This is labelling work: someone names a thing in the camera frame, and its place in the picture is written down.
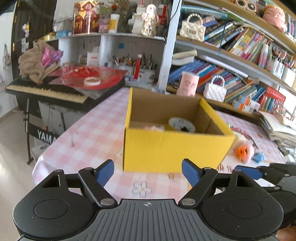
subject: human hand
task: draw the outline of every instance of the human hand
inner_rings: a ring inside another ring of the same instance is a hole
[[[279,230],[276,237],[280,241],[296,241],[296,226]]]

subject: tiled floor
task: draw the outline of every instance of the tiled floor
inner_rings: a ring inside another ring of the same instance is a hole
[[[32,170],[27,165],[27,145],[23,115],[14,113],[0,123],[0,240],[19,238],[13,223],[15,205],[34,187]]]

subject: yellow cardboard box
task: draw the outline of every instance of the yellow cardboard box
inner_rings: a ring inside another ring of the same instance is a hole
[[[144,130],[167,126],[172,117],[195,125],[195,133]],[[190,159],[199,167],[217,166],[235,135],[203,98],[163,95],[147,90],[130,91],[124,133],[123,169],[128,172],[181,172]]]

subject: orange toy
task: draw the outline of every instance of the orange toy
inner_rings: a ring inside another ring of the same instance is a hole
[[[246,143],[237,148],[236,153],[240,161],[248,163],[253,157],[255,150],[251,144]]]

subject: white handbag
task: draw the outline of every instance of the white handbag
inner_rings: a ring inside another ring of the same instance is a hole
[[[198,17],[200,19],[199,23],[190,23],[191,17]],[[203,42],[205,39],[205,27],[202,24],[202,18],[197,13],[190,14],[186,21],[182,21],[180,36]]]
[[[217,78],[222,79],[222,86],[214,84],[214,80]],[[220,75],[214,76],[211,80],[211,83],[206,83],[205,85],[204,97],[210,100],[223,102],[227,92],[227,89],[224,88],[224,85],[225,85],[225,80],[222,76]]]

